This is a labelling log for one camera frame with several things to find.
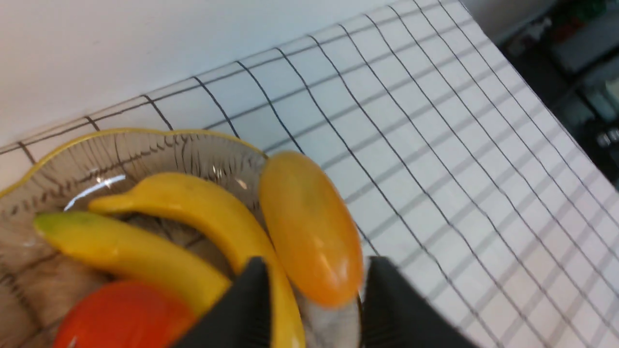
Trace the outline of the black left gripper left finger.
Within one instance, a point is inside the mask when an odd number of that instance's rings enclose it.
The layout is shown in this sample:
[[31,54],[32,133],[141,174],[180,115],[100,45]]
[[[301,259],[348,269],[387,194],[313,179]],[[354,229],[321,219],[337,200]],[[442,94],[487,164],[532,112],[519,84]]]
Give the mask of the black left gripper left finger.
[[223,297],[177,340],[175,348],[269,348],[272,341],[269,271],[252,257]]

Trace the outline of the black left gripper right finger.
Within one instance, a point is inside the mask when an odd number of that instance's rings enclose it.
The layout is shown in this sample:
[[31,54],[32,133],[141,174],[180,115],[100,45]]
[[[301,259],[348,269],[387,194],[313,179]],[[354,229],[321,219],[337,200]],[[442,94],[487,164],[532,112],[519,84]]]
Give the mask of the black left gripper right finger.
[[384,256],[371,256],[362,302],[366,348],[475,348]]

